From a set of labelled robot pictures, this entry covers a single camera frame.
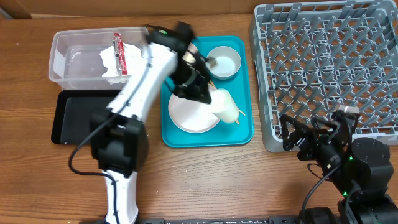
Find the white napkin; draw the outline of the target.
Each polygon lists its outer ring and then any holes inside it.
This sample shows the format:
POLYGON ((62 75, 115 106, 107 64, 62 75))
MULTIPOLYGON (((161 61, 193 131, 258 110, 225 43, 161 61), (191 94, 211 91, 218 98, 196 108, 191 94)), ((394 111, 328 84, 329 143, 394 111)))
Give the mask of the white napkin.
POLYGON ((146 58, 141 55, 141 49, 131 44, 124 44, 124 56, 127 67, 127 74, 120 75, 116 70, 116 57, 114 56, 114 47, 110 46, 107 49, 101 51, 99 54, 102 61, 103 67, 107 69, 102 77, 105 78, 111 85, 118 83, 125 84, 131 75, 143 72, 147 62, 146 58))

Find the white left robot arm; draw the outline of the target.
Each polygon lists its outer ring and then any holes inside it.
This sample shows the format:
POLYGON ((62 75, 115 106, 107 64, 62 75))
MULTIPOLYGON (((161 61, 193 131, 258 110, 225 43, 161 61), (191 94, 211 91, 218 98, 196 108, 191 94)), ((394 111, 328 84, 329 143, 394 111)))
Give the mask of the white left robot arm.
POLYGON ((195 52, 195 61, 183 56, 195 38, 192 27, 178 22, 174 29, 152 26, 146 35, 144 69, 134 72, 106 109, 90 119, 91 155, 106 180, 108 212, 105 223, 135 223, 137 173, 149 150, 144 123, 163 82, 170 78, 172 93, 186 100, 210 104, 207 59, 195 52))

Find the pink bowl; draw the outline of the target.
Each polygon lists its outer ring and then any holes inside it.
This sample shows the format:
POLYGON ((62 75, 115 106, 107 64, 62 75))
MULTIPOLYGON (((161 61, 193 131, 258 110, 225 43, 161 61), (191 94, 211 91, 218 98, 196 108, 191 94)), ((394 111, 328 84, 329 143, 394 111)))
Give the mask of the pink bowl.
POLYGON ((197 52, 198 52, 197 47, 193 43, 190 43, 182 59, 187 63, 193 64, 196 61, 194 54, 197 52))

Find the red snack wrapper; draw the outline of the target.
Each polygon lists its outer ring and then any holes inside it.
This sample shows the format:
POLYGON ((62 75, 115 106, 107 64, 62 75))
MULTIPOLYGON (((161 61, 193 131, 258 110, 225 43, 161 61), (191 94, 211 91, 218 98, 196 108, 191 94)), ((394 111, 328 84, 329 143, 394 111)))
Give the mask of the red snack wrapper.
POLYGON ((124 43, 120 33, 114 33, 113 45, 117 72, 119 75, 127 75, 124 43))

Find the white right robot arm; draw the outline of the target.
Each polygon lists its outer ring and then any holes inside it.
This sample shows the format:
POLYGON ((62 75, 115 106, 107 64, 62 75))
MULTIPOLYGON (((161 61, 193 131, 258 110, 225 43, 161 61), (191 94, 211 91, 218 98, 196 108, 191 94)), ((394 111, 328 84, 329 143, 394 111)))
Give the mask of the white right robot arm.
POLYGON ((389 146, 372 138, 353 137, 360 114, 357 109, 336 110, 332 119, 312 118, 309 125, 280 116, 283 148, 297 146, 297 157, 322 169, 322 177, 309 191, 295 223, 397 223, 397 205, 386 193, 394 173, 389 146), (307 208, 314 191, 326 181, 343 199, 338 215, 328 207, 307 208))

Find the white paper cup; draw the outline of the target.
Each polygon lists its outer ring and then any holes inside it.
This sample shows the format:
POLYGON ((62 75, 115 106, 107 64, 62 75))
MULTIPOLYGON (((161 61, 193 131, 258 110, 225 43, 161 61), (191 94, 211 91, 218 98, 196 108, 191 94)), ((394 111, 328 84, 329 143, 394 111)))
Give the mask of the white paper cup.
POLYGON ((210 93, 211 112, 224 123, 235 123, 239 118, 239 109, 228 90, 217 89, 210 93))

